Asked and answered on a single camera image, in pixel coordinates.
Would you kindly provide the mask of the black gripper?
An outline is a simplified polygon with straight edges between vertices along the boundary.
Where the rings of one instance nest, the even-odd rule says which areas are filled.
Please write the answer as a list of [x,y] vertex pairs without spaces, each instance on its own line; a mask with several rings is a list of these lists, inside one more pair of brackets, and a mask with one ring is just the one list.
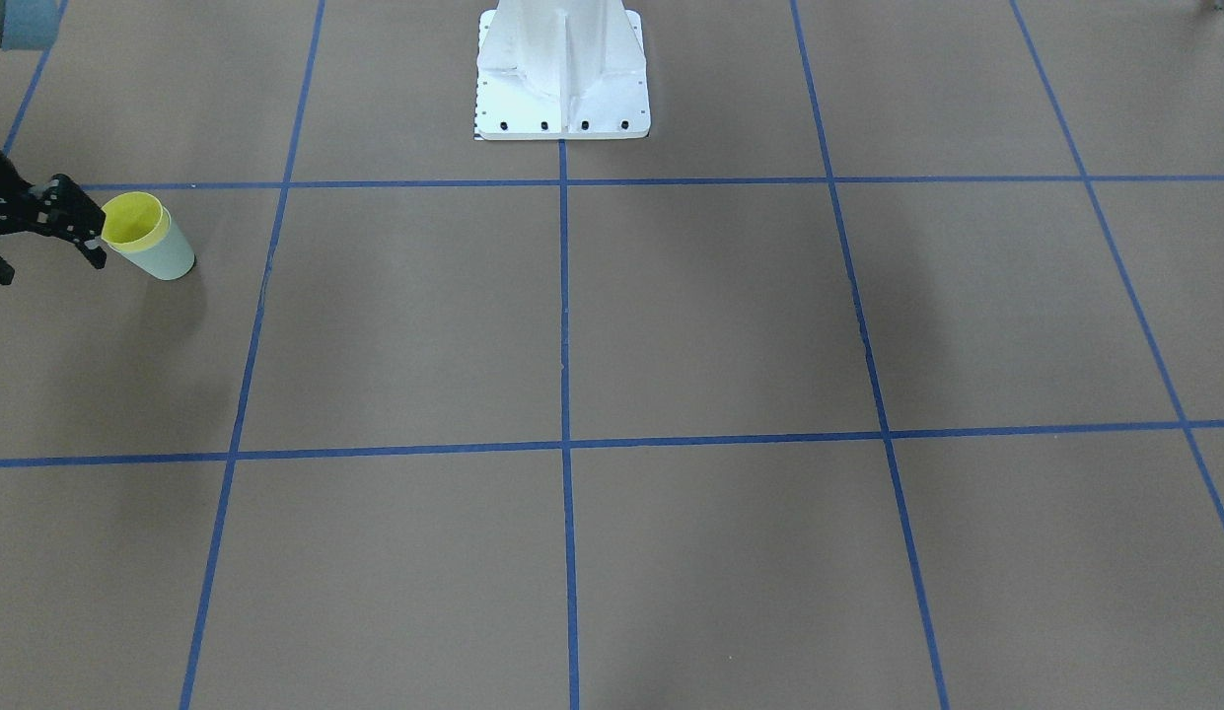
[[[43,184],[20,176],[6,153],[0,149],[0,237],[32,231],[75,244],[94,269],[106,266],[102,246],[104,211],[89,193],[66,175],[55,175]],[[15,269],[0,256],[0,286],[11,286]]]

